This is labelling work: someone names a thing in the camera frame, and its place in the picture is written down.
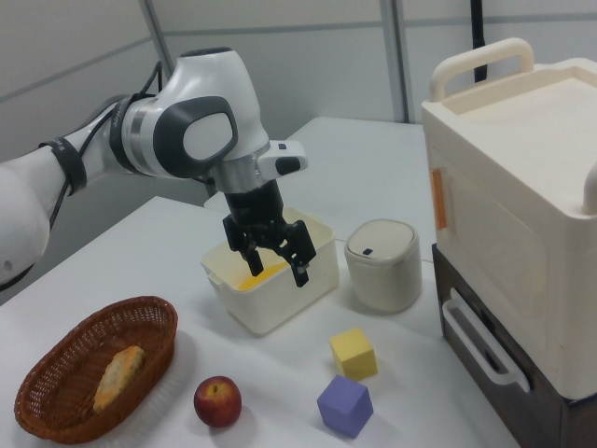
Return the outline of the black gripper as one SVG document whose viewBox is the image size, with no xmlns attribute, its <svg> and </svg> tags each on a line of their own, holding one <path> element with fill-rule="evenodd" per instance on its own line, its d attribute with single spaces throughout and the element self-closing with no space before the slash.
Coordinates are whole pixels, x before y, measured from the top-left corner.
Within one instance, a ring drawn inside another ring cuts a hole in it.
<svg viewBox="0 0 597 448">
<path fill-rule="evenodd" d="M 289 264 L 296 285 L 304 287 L 316 250 L 303 220 L 285 222 L 277 182 L 269 181 L 244 193 L 226 193 L 225 199 L 229 215 L 223 219 L 223 225 L 229 248 L 241 254 L 250 273 L 258 276 L 264 270 L 257 247 L 274 248 Z"/>
</svg>

